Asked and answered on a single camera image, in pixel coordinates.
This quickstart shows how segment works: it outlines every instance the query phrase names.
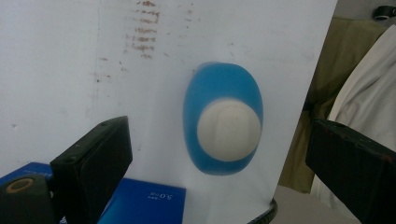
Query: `blue book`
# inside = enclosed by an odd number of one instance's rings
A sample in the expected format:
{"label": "blue book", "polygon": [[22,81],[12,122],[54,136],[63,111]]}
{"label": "blue book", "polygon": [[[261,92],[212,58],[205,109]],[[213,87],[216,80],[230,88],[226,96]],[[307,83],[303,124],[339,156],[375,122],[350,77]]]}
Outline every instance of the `blue book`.
{"label": "blue book", "polygon": [[[29,174],[40,174],[49,178],[52,171],[47,164],[31,162],[0,178],[0,185],[15,177]],[[123,178],[98,223],[182,223],[185,196],[186,190],[182,188]]]}

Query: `beige cloth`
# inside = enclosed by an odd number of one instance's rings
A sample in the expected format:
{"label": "beige cloth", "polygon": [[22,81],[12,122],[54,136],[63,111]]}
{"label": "beige cloth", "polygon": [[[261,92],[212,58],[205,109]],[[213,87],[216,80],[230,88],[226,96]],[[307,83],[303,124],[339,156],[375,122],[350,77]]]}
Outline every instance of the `beige cloth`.
{"label": "beige cloth", "polygon": [[309,193],[314,173],[305,165],[305,154],[314,118],[326,119],[347,78],[387,30],[373,21],[333,18],[303,111],[291,142],[279,185]]}

